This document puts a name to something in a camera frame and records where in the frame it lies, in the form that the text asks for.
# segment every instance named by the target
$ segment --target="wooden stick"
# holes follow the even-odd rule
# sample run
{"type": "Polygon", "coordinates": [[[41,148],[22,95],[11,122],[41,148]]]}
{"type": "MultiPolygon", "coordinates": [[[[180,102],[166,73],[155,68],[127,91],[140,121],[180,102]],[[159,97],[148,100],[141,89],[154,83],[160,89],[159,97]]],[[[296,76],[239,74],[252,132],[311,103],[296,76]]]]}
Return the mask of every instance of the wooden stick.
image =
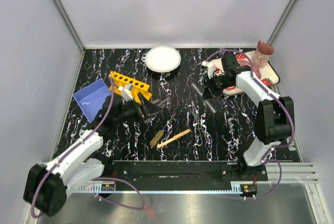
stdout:
{"type": "Polygon", "coordinates": [[[179,134],[175,135],[173,138],[171,138],[171,139],[169,139],[169,140],[166,140],[165,142],[163,142],[163,143],[161,143],[161,144],[158,144],[157,147],[158,147],[158,148],[163,147],[163,146],[169,144],[170,142],[173,142],[173,141],[175,141],[176,139],[178,139],[178,138],[180,138],[180,137],[182,137],[183,135],[186,135],[186,134],[188,134],[188,133],[190,133],[190,129],[187,129],[187,130],[185,130],[185,131],[183,131],[183,132],[180,132],[179,134]]]}

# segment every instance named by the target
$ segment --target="black marbled table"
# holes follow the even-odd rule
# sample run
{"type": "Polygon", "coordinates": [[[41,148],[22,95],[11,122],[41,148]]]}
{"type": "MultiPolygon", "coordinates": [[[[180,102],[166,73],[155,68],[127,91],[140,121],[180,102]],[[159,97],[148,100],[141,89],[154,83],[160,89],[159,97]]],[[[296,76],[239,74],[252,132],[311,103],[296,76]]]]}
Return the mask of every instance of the black marbled table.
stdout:
{"type": "MultiPolygon", "coordinates": [[[[109,86],[108,74],[114,70],[151,85],[152,99],[170,97],[168,106],[149,123],[127,121],[112,129],[100,152],[113,160],[236,160],[254,139],[256,107],[245,94],[209,100],[215,114],[203,102],[192,83],[203,91],[201,62],[220,49],[178,49],[178,73],[156,76],[145,66],[149,49],[86,50],[75,92],[102,78],[109,86]],[[150,141],[163,129],[162,141],[191,129],[191,133],[161,149],[151,149],[150,141]]],[[[254,49],[237,49],[243,52],[254,49]]],[[[55,156],[69,147],[88,124],[72,99],[55,156]]],[[[279,149],[278,160],[298,161],[295,151],[279,149]]]]}

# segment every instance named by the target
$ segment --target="white plate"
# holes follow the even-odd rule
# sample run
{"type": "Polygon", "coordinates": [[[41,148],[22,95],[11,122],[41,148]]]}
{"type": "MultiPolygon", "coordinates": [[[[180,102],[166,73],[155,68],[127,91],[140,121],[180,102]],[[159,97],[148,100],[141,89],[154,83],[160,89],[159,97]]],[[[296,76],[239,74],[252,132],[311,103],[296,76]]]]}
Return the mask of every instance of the white plate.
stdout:
{"type": "Polygon", "coordinates": [[[158,73],[167,73],[176,69],[181,62],[180,53],[170,46],[156,46],[145,57],[146,66],[158,73]]]}

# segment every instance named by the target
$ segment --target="table surface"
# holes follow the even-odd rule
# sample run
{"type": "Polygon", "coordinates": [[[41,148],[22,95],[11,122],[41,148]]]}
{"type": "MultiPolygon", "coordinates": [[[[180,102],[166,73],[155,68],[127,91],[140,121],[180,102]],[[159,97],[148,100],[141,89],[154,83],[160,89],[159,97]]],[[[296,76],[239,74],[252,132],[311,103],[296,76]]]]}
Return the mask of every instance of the table surface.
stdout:
{"type": "MultiPolygon", "coordinates": [[[[259,195],[270,189],[269,185],[261,184],[259,195]]],[[[301,184],[281,184],[269,197],[255,201],[226,199],[214,194],[145,194],[144,198],[147,209],[133,211],[99,202],[91,194],[73,194],[57,215],[51,218],[43,215],[39,224],[316,223],[306,189],[301,184]]],[[[141,205],[135,194],[115,194],[110,199],[125,205],[141,205]]]]}
{"type": "MultiPolygon", "coordinates": [[[[256,106],[249,97],[243,94],[209,100],[217,111],[213,114],[192,87],[194,83],[204,90],[201,62],[220,49],[177,50],[181,55],[178,72],[161,75],[151,73],[145,66],[149,49],[86,50],[75,92],[100,78],[109,85],[108,74],[113,70],[150,84],[152,99],[171,98],[163,113],[149,123],[129,120],[113,128],[101,153],[113,160],[236,160],[250,146],[256,106]],[[164,130],[161,141],[165,141],[188,128],[190,134],[161,149],[150,148],[149,143],[159,130],[164,130]]],[[[77,140],[87,124],[72,99],[55,156],[77,140]]],[[[271,155],[278,160],[299,161],[296,151],[288,148],[271,155]]]]}

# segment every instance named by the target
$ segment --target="blue bowl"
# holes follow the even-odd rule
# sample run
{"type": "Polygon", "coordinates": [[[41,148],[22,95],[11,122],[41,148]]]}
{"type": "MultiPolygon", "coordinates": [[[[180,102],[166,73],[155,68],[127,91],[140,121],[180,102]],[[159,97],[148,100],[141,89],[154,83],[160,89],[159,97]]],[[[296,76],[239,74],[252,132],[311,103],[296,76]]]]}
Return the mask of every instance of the blue bowl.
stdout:
{"type": "Polygon", "coordinates": [[[102,79],[89,84],[85,88],[73,94],[83,114],[86,116],[89,123],[91,123],[98,111],[102,108],[106,97],[111,95],[111,91],[103,82],[102,79]]]}

